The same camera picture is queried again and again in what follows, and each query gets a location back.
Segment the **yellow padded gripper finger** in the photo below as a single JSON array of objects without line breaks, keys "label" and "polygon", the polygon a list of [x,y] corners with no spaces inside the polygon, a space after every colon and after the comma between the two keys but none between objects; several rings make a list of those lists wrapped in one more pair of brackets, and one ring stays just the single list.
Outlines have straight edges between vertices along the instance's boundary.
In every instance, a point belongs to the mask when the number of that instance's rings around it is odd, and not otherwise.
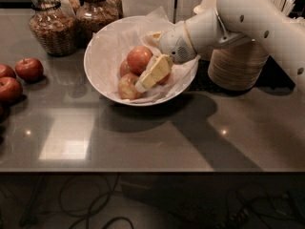
[{"label": "yellow padded gripper finger", "polygon": [[148,91],[172,71],[172,66],[173,60],[167,54],[161,54],[158,57],[153,56],[149,61],[147,69],[135,83],[135,88],[140,93]]}]

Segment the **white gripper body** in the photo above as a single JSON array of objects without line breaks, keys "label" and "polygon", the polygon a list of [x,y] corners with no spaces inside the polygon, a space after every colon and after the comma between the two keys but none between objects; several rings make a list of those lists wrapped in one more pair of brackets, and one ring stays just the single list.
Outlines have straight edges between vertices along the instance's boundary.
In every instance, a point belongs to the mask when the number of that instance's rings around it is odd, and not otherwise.
[{"label": "white gripper body", "polygon": [[193,22],[181,21],[165,31],[159,39],[159,49],[173,60],[174,64],[184,64],[197,56],[192,40]]}]

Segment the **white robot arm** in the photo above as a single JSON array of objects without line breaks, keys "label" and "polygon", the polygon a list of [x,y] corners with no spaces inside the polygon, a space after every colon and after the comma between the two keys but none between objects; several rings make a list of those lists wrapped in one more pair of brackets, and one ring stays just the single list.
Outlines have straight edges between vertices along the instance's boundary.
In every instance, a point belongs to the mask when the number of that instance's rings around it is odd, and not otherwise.
[{"label": "white robot arm", "polygon": [[179,22],[157,39],[161,55],[153,58],[135,88],[144,93],[166,76],[174,64],[184,64],[208,48],[258,42],[305,91],[305,26],[282,13],[272,0],[216,0],[216,7]]}]

